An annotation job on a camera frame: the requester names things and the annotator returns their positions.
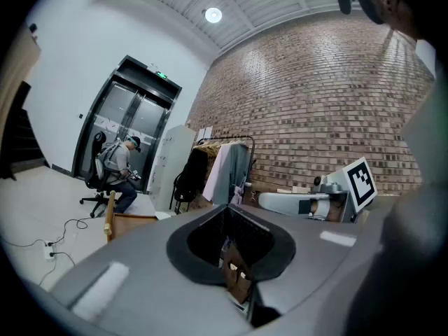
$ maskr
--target ceiling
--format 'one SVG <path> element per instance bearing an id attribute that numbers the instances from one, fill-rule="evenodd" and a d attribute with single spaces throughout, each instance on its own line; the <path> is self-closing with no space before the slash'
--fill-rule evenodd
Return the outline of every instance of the ceiling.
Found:
<path id="1" fill-rule="evenodd" d="M 279 23 L 298 17 L 339 10 L 337 0 L 148 0 L 169 8 L 179 28 L 190 29 L 217 55 Z M 208 22 L 203 10 L 217 7 L 223 18 Z"/>

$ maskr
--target white floor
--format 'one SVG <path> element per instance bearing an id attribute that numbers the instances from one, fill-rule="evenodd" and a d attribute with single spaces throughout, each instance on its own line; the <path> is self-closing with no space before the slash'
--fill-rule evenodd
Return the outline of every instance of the white floor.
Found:
<path id="1" fill-rule="evenodd" d="M 79 204 L 82 197 L 95 195 L 83 181 L 47 167 L 24 171 L 16 177 L 17 181 L 0 179 L 0 235 L 8 242 L 28 245 L 36 239 L 55 241 L 62 236 L 67 220 L 89 218 L 95 205 Z M 127 213 L 154 216 L 155 210 L 150 197 L 139 194 Z M 76 221 L 68 223 L 64 240 L 56 244 L 56 252 L 68 253 L 75 263 L 106 244 L 104 214 L 85 222 L 88 224 L 85 230 L 79 230 Z M 41 241 L 27 248 L 3 241 L 2 246 L 16 272 L 36 284 L 55 266 L 55 262 L 44 259 Z M 66 255 L 56 255 L 56 269 L 45 278 L 42 287 L 49 290 L 71 267 L 73 264 Z"/>

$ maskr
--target brick wall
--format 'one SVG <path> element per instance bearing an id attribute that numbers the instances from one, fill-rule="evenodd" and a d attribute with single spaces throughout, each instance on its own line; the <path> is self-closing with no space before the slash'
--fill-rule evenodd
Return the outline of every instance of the brick wall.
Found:
<path id="1" fill-rule="evenodd" d="M 313 15 L 254 36 L 217 59 L 192 106 L 194 130 L 250 134 L 251 180 L 310 186 L 365 156 L 378 191 L 421 182 L 400 129 L 432 77 L 414 43 L 361 12 Z"/>

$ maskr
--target door frame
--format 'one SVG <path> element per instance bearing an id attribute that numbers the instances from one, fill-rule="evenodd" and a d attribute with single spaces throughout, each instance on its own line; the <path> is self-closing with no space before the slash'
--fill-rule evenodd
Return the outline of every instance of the door frame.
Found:
<path id="1" fill-rule="evenodd" d="M 118 64 L 118 66 L 113 70 L 111 75 L 104 82 L 103 86 L 99 90 L 95 100 L 93 101 L 93 103 L 90 107 L 90 110 L 88 111 L 88 113 L 84 119 L 83 127 L 81 128 L 79 138 L 78 138 L 78 143 L 76 144 L 76 150 L 75 150 L 75 155 L 73 157 L 73 163 L 71 166 L 70 176 L 72 176 L 74 178 L 79 176 L 78 170 L 82 165 L 83 151 L 85 150 L 85 147 L 87 145 L 90 132 L 93 128 L 93 122 L 94 122 L 94 119 L 96 118 L 95 112 L 101 108 L 102 104 L 104 103 L 103 99 L 110 92 L 111 88 L 113 87 L 113 83 L 120 84 L 120 81 L 122 81 L 123 87 L 129 88 L 129 86 L 130 86 L 132 89 L 135 88 L 137 91 L 138 90 L 145 91 L 148 95 L 154 96 L 154 98 L 156 100 L 160 100 L 161 103 L 159 105 L 168 110 L 168 112 L 165 113 L 165 116 L 162 116 L 160 119 L 159 125 L 157 126 L 157 134 L 156 134 L 157 139 L 155 140 L 155 143 L 154 143 L 153 152 L 148 154 L 148 157 L 146 158 L 146 161 L 145 161 L 145 166 L 147 166 L 147 165 L 149 166 L 149 171 L 147 172 L 147 176 L 141 176 L 142 180 L 143 180 L 142 192 L 144 194 L 147 194 L 148 193 L 147 189 L 148 189 L 148 182 L 149 182 L 149 174 L 153 167 L 155 154 L 157 153 L 157 150 L 159 148 L 159 143 L 160 143 L 160 140 L 162 137 L 162 133 L 165 130 L 165 126 L 167 125 L 168 119 L 172 113 L 174 105 L 175 105 L 177 99 L 179 98 L 179 94 L 182 91 L 182 87 L 175 84 L 168 78 L 164 79 L 163 80 L 164 83 L 168 83 L 173 88 L 177 89 L 177 92 L 174 95 L 174 98 L 170 98 L 167 95 L 165 95 L 163 92 L 158 91 L 156 87 L 148 85 L 145 81 L 136 80 L 133 77 L 126 76 L 124 73 L 119 72 L 120 67 L 124 63 L 133 63 L 137 67 L 147 70 L 147 73 L 151 74 L 153 77 L 157 76 L 155 73 L 148 70 L 148 66 L 146 66 L 145 64 L 142 64 L 140 61 L 130 57 L 129 55 L 127 55 L 124 59 L 121 60 L 121 62 Z"/>

